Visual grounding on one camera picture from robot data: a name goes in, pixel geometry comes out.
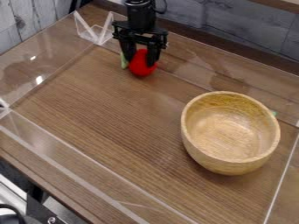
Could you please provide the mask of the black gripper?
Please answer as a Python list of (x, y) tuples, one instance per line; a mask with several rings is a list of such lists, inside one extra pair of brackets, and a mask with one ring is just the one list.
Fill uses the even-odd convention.
[(118, 41), (125, 60), (130, 61), (136, 54), (136, 44), (146, 46), (145, 64), (154, 65), (160, 58), (160, 51), (168, 46), (168, 31), (153, 26), (148, 30), (134, 30), (126, 21), (114, 21), (113, 38)]

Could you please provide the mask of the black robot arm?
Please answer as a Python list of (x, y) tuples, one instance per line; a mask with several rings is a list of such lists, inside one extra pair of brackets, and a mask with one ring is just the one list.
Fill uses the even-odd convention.
[(125, 60), (136, 56), (136, 46), (145, 46), (145, 65), (150, 67), (166, 48), (168, 31), (156, 25), (156, 15), (166, 12), (156, 8), (154, 0), (125, 0), (126, 20), (112, 22), (113, 38), (118, 41)]

